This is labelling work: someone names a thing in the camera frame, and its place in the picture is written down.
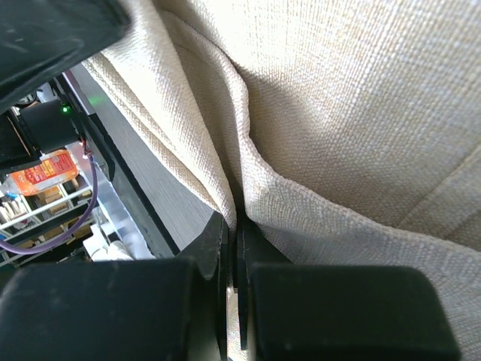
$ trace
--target beige fabric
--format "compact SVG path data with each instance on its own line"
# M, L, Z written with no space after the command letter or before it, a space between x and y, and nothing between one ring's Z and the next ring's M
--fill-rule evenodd
M481 5L124 2L85 66L165 166L294 262L420 269L481 359Z

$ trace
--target folded fabric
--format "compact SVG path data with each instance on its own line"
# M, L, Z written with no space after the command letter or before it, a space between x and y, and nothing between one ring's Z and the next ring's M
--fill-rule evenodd
M181 183L293 262L421 270L481 359L481 5L123 3L84 65Z

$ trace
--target beige towel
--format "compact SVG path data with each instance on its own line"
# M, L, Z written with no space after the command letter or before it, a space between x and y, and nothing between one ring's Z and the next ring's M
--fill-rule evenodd
M85 62L150 149L293 262L409 265L481 359L481 5L123 1Z

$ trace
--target black cylinder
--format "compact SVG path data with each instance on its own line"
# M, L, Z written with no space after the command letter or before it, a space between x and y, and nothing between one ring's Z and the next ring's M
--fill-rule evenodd
M20 115L35 143L47 154L78 140L71 112L69 106L52 100L22 109Z

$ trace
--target knit fabric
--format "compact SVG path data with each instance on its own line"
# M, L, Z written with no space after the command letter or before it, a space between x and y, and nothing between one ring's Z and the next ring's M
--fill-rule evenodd
M183 184L293 262L421 270L481 359L481 5L123 3L84 65Z

